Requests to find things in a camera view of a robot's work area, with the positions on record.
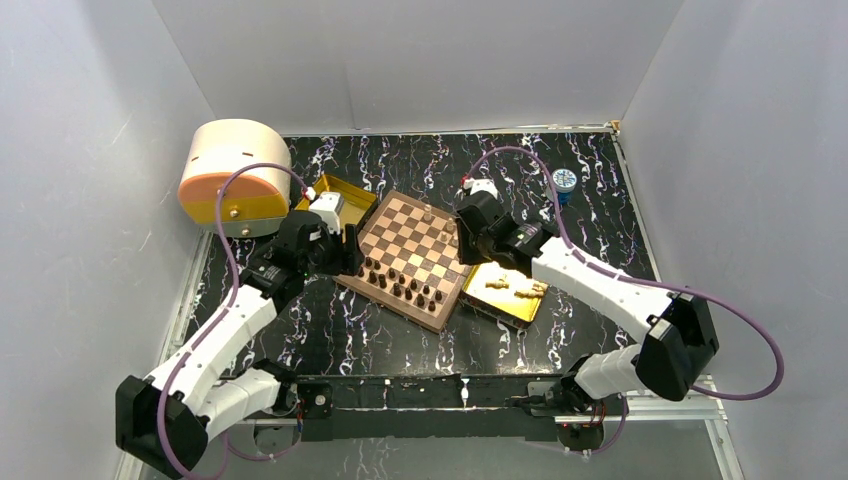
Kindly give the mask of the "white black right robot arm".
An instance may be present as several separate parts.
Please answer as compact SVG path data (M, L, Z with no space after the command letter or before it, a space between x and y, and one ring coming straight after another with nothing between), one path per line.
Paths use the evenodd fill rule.
M547 402L577 414L602 399L634 390L681 401L715 356L719 343L705 299L643 286L565 242L549 226L520 225L490 193L476 192L455 208L459 259L500 267L562 290L614 321L632 345L578 360Z

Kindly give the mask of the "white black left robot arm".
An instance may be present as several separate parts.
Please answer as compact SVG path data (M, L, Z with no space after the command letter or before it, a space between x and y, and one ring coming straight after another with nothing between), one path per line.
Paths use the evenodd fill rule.
M262 360L234 380L220 377L309 276L355 274L363 261L356 225L338 229L322 214L290 213L244 267L233 266L232 290L212 318L149 374L119 384L116 446L171 479L190 478L209 443L234 424L262 410L293 412L299 391L286 367Z

